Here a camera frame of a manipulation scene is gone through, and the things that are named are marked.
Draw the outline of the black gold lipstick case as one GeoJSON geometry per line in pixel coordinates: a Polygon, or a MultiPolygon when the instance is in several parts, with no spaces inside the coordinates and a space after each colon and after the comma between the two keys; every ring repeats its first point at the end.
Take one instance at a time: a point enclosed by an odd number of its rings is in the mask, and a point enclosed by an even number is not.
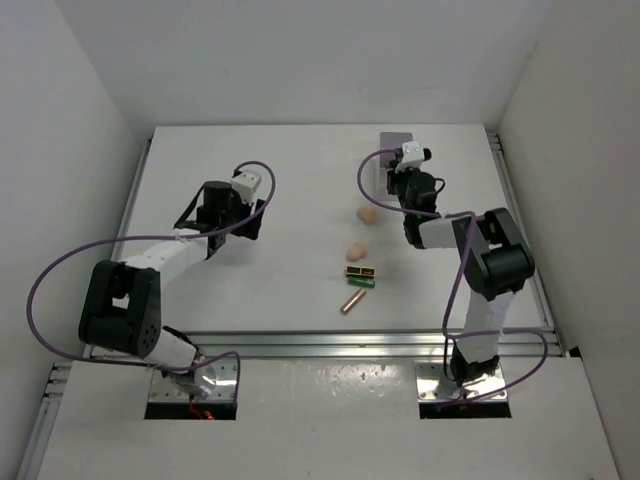
{"type": "Polygon", "coordinates": [[[346,277],[355,277],[355,278],[366,278],[366,279],[374,279],[375,278],[375,269],[371,267],[362,267],[362,266],[352,266],[349,265],[345,269],[346,277]]]}

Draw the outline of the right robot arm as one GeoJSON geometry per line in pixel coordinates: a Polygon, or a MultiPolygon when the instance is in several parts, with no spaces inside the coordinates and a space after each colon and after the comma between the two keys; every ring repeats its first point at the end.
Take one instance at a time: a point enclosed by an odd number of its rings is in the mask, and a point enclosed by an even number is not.
{"type": "Polygon", "coordinates": [[[387,169],[388,193],[398,198],[405,237],[417,249],[456,249],[470,288],[463,337],[454,342],[448,378],[457,386],[491,374],[499,362],[498,340],[515,294],[535,272],[531,250],[506,208],[478,217],[436,219],[438,179],[415,167],[387,169]]]}

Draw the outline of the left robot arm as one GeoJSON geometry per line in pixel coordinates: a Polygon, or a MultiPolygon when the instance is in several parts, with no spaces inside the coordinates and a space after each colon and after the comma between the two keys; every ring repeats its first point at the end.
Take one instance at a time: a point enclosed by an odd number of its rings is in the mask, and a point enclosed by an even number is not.
{"type": "Polygon", "coordinates": [[[92,271],[79,323],[87,345],[126,353],[184,373],[197,347],[165,326],[161,293],[193,265],[210,259],[232,234],[258,238],[265,201],[255,193],[261,176],[236,172],[228,182],[207,181],[174,224],[174,236],[121,261],[100,261],[92,271]]]}

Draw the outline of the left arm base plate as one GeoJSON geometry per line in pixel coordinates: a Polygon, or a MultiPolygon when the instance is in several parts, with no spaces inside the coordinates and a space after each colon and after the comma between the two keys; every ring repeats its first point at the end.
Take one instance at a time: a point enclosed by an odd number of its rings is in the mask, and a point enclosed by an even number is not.
{"type": "Polygon", "coordinates": [[[237,367],[210,364],[191,373],[154,372],[148,400],[155,403],[230,403],[235,400],[237,367]]]}

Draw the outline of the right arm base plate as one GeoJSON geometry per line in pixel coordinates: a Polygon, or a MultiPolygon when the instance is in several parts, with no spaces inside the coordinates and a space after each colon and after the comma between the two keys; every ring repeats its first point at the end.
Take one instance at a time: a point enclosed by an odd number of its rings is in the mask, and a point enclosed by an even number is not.
{"type": "Polygon", "coordinates": [[[417,362],[415,365],[418,401],[420,403],[448,402],[506,402],[506,382],[500,366],[491,373],[466,381],[458,387],[443,373],[438,362],[417,362]]]}

